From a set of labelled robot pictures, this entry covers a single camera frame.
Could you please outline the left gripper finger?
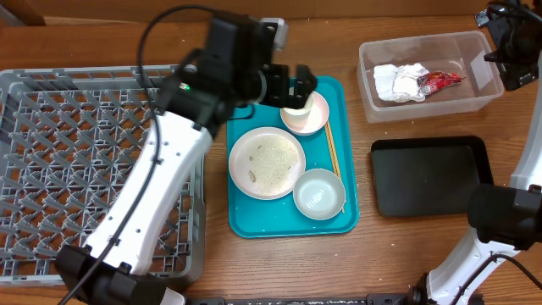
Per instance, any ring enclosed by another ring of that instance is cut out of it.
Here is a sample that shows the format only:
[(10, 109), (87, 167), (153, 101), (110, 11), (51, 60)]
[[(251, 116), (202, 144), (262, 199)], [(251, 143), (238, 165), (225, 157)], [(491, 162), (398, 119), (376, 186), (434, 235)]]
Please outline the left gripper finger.
[(313, 91), (313, 85), (305, 82), (294, 82), (286, 96), (285, 108), (304, 108)]
[(296, 66), (296, 80), (294, 94), (297, 97), (308, 97), (317, 87), (318, 80), (308, 66), (299, 64)]

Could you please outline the pale green cup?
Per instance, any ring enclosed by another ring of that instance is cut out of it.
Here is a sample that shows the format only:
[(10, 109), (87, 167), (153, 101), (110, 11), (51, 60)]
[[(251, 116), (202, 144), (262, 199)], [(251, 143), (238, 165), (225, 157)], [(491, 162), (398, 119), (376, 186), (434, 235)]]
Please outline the pale green cup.
[(307, 121), (307, 118), (312, 111), (313, 106), (313, 96), (309, 95), (308, 99), (303, 108), (293, 109), (293, 108), (282, 108), (280, 111), (281, 118), (283, 121), (292, 126), (304, 125)]

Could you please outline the large pink dinner plate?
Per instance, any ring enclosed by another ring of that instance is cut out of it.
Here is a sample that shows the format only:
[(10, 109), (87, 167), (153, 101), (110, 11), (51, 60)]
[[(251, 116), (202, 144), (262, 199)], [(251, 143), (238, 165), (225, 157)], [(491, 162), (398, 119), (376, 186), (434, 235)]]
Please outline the large pink dinner plate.
[(274, 200), (293, 191), (306, 170), (301, 143), (289, 132), (260, 127), (242, 135), (230, 150), (229, 173), (249, 197)]

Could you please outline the white paper napkin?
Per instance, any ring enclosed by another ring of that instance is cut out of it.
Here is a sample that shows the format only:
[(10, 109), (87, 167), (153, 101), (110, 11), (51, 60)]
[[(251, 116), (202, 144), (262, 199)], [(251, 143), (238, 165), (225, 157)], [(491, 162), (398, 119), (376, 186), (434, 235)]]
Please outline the white paper napkin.
[(424, 101), (425, 95), (420, 92), (418, 80), (428, 73), (420, 63), (375, 66), (373, 78), (379, 99), (394, 103)]

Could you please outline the red snack wrapper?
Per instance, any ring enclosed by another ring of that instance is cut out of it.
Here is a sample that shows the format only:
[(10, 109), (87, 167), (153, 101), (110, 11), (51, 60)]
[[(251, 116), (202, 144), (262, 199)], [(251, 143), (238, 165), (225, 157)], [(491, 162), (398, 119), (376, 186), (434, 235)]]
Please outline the red snack wrapper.
[(464, 80), (458, 73), (447, 73), (443, 71), (429, 72), (417, 79), (419, 92), (428, 96), (440, 91), (441, 89), (459, 84)]

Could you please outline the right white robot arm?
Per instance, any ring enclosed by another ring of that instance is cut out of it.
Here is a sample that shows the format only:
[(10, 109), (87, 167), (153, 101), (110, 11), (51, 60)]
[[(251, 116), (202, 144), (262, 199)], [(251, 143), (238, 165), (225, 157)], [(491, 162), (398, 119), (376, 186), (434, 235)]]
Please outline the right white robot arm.
[[(496, 49), (485, 60), (497, 65), (508, 91), (541, 80), (541, 3), (490, 1), (476, 17)], [(482, 184), (467, 211), (469, 228), (451, 254), (400, 299), (401, 304), (481, 304), (478, 287), (505, 261), (536, 286), (541, 282), (516, 259), (541, 241), (541, 101), (534, 103), (523, 154), (509, 186)]]

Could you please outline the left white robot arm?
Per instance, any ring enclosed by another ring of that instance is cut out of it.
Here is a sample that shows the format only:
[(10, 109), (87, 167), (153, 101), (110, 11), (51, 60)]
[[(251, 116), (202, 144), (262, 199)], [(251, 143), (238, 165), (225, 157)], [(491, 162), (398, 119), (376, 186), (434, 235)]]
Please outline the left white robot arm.
[(317, 81), (274, 64), (285, 45), (281, 18), (254, 19), (212, 9), (207, 40), (191, 50), (148, 98), (151, 125), (113, 206), (83, 246), (66, 245), (55, 267), (68, 299), (87, 304), (175, 304), (185, 297), (151, 276), (161, 230), (194, 166), (237, 108), (302, 108)]

